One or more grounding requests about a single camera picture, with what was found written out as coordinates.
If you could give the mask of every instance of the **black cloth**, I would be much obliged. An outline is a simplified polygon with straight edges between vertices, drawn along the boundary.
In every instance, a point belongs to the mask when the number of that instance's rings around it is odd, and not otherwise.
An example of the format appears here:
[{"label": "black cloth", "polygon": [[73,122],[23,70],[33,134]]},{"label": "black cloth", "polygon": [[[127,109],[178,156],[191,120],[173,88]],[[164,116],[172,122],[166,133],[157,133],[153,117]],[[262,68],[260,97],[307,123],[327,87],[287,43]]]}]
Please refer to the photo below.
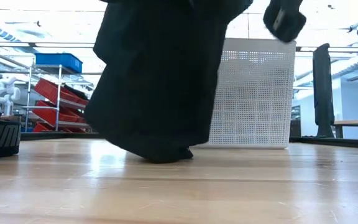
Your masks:
[{"label": "black cloth", "polygon": [[94,46],[106,63],[86,109],[109,142],[150,160],[208,141],[228,0],[110,0]]}]

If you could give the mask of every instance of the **white perforated panel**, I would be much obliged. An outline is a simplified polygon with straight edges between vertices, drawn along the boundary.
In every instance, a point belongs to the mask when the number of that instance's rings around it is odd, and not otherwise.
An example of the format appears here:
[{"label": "white perforated panel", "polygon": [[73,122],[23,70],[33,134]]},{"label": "white perforated panel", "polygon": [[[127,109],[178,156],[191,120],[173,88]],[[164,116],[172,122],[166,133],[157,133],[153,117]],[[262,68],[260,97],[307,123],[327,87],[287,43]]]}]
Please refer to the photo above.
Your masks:
[{"label": "white perforated panel", "polygon": [[205,146],[287,147],[294,63],[295,43],[226,39]]}]

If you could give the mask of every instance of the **wall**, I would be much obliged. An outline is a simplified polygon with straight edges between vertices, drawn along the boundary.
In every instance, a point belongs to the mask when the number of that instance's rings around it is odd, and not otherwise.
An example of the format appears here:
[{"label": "wall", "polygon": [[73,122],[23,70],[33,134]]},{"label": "wall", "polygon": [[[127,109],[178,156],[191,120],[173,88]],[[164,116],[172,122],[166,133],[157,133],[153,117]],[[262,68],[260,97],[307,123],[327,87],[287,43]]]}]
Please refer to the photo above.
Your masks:
[{"label": "wall", "polygon": [[[343,120],[358,119],[358,83],[342,80]],[[344,127],[344,138],[358,139],[358,127]]]},{"label": "wall", "polygon": [[[336,120],[342,120],[342,91],[341,81],[333,80],[333,104]],[[314,94],[313,90],[301,90],[292,100],[292,106],[300,106],[301,109],[301,134],[302,136],[316,136],[318,126],[314,119]]]},{"label": "wall", "polygon": [[[18,100],[17,104],[20,105],[26,105],[27,104],[27,89],[23,86],[18,86],[20,88],[21,91],[21,98],[20,100]],[[34,91],[32,91],[32,94],[30,96],[30,105],[35,105],[35,101],[36,100],[43,100],[44,98],[42,98],[40,95],[36,94]]]}]

